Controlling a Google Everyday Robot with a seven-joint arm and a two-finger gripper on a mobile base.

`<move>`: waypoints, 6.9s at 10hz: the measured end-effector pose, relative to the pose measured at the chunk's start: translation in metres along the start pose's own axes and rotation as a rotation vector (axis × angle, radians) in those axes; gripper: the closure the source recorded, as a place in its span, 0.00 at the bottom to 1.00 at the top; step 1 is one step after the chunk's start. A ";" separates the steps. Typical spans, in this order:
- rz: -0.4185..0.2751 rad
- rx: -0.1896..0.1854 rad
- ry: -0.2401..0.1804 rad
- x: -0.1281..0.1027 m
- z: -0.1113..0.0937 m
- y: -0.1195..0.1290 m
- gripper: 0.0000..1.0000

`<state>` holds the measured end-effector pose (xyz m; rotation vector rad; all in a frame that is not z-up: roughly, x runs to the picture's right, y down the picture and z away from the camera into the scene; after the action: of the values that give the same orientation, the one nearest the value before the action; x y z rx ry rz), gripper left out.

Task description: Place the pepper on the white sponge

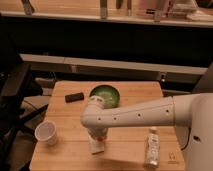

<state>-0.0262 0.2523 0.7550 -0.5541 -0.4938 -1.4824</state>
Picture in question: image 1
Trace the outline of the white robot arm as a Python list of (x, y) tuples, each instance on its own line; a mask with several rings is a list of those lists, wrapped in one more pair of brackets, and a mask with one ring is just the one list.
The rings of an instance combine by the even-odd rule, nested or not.
[(81, 115), (81, 124), (94, 139), (105, 137), (108, 128), (173, 126), (175, 123), (171, 97), (112, 109), (105, 109), (104, 103), (100, 96), (90, 97)]

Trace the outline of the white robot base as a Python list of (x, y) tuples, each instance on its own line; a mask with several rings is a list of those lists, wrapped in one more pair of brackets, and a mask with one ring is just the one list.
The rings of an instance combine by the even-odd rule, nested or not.
[(175, 125), (191, 128), (186, 171), (213, 171), (213, 94), (176, 96)]

